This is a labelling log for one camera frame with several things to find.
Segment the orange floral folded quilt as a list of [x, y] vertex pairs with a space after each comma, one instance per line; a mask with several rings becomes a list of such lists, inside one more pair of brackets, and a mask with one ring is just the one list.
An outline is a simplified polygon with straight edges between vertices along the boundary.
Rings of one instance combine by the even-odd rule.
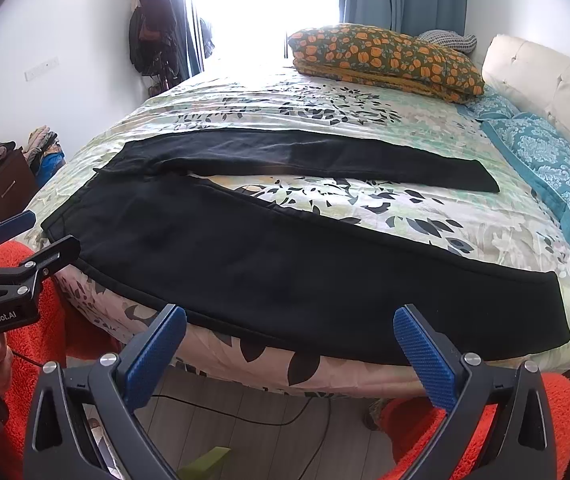
[[396, 89], [465, 104], [484, 93], [468, 56], [417, 37], [370, 25], [303, 29], [288, 47], [299, 73]]

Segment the floral leaf bedspread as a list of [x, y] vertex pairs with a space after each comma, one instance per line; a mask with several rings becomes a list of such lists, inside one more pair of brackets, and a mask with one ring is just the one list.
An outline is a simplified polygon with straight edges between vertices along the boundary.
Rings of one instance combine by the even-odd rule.
[[[467, 258], [558, 276], [570, 329], [570, 246], [546, 206], [480, 129], [455, 105], [402, 91], [345, 84], [297, 73], [209, 72], [147, 100], [95, 136], [32, 198], [36, 226], [18, 240], [34, 250], [48, 243], [40, 227], [128, 141], [213, 127], [300, 128], [376, 139], [440, 155], [478, 159], [500, 194], [474, 194], [425, 185], [308, 177], [211, 177], [232, 191], [437, 246]], [[155, 312], [68, 266], [57, 281], [73, 307], [101, 330], [127, 342]], [[542, 370], [570, 370], [570, 341], [532, 358]], [[289, 350], [189, 325], [174, 363], [194, 374], [276, 392], [346, 396], [404, 396], [422, 387], [406, 366], [370, 364]]]

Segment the teal damask pillow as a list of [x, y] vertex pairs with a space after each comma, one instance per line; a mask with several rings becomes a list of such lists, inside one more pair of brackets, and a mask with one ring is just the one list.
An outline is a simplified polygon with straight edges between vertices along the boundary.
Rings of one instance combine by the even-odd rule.
[[481, 129], [554, 214], [570, 245], [570, 142], [544, 118], [483, 117]]

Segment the checkered grey pillow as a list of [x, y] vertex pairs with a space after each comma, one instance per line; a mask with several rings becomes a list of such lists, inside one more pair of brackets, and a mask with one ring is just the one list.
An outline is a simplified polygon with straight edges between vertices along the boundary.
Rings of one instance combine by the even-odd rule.
[[452, 30], [431, 29], [423, 32], [418, 39], [428, 42], [428, 44], [436, 44], [440, 47], [453, 49], [463, 54], [471, 54], [476, 50], [477, 37], [475, 35], [459, 35]]

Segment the white wall switch plate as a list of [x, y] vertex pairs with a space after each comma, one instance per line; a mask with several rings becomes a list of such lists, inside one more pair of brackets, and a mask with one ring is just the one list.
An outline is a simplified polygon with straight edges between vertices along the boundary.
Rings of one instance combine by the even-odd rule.
[[49, 60], [30, 68], [30, 70], [26, 70], [24, 72], [24, 80], [27, 82], [35, 80], [36, 78], [45, 75], [51, 70], [54, 70], [58, 66], [59, 66], [59, 58], [57, 56], [55, 56], [54, 58], [50, 58]]

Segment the pile of clothes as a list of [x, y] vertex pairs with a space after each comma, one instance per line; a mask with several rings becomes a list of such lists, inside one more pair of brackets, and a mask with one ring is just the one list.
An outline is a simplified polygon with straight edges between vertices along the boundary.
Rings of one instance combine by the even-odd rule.
[[38, 127], [29, 134], [23, 156], [38, 188], [42, 188], [66, 163], [58, 134], [47, 126]]

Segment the black pants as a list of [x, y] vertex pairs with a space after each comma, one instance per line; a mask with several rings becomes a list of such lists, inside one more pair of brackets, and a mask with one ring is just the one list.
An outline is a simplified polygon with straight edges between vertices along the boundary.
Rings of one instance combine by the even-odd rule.
[[392, 333], [412, 304], [487, 360], [570, 341], [552, 272], [516, 270], [272, 205], [219, 176], [301, 176], [497, 193], [480, 162], [301, 130], [208, 129], [132, 141], [42, 224], [76, 266], [144, 306], [265, 347], [402, 365]]

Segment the white tufted headboard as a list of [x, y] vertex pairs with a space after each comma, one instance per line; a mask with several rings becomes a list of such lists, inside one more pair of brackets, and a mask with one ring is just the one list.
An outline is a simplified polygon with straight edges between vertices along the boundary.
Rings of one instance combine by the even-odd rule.
[[498, 35], [482, 76], [523, 112], [547, 120], [570, 141], [570, 57], [521, 38]]

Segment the dark curtain left of window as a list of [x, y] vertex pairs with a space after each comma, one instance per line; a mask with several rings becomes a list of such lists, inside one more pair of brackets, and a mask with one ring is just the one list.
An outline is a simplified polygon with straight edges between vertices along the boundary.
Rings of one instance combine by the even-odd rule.
[[194, 0], [171, 0], [176, 17], [178, 70], [183, 80], [204, 70], [204, 40]]

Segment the dark clothes hanging on wall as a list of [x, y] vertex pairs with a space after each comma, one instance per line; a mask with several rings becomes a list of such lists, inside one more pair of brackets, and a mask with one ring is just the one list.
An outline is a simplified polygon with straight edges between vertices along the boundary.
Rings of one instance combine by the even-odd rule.
[[156, 78], [160, 91], [181, 81], [171, 0], [137, 0], [128, 25], [128, 50], [134, 68], [142, 76]]

